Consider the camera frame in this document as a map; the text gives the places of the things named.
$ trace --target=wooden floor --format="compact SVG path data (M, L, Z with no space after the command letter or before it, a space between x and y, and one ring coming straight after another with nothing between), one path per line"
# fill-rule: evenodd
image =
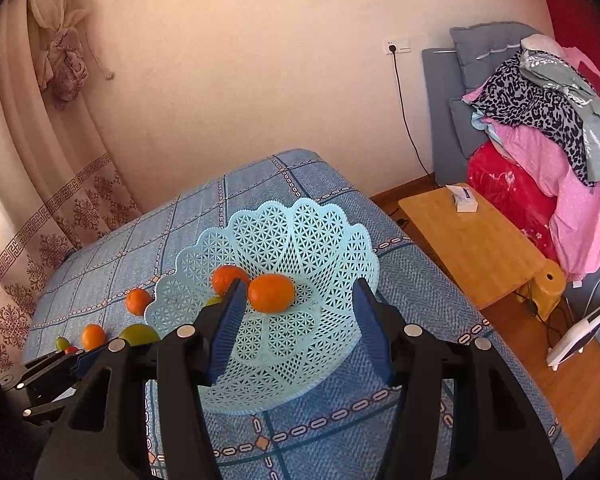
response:
M401 189L372 197L372 200L449 275L418 230L403 223L406 216L398 208L398 199L431 189L431 181L423 177ZM600 343L594 339L582 354L570 358L554 372L544 362L548 350L547 329L513 294L480 313L490 321L542 390L571 441L577 462L580 462L600 437ZM565 332L565 320L559 311L554 311L550 322L551 326Z

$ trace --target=beige wall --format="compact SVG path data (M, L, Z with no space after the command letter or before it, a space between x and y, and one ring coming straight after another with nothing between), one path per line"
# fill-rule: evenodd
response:
M367 194L432 167L420 51L449 27L519 20L552 34L544 0L94 0L91 46L115 71L84 91L104 143L147 210L280 150L314 150Z

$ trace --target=pile of clothes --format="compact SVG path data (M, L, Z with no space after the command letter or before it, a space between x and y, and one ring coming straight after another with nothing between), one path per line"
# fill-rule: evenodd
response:
M472 186L557 260L569 280L600 267L600 71L577 48L535 34L465 95L491 143L469 161ZM517 208L494 186L507 176Z

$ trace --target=gray-green garment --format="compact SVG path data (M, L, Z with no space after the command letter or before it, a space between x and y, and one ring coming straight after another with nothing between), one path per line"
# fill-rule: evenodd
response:
M532 83L567 97L582 118L587 178L590 182L600 182L600 96L571 65L547 52L523 50L520 73Z

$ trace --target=electrical outlet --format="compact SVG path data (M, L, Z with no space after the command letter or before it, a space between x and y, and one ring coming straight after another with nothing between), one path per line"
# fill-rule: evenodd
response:
M382 51L385 54L391 54L389 47L395 46L396 54L403 54L405 52L411 52L411 42L409 38L384 38L382 40Z

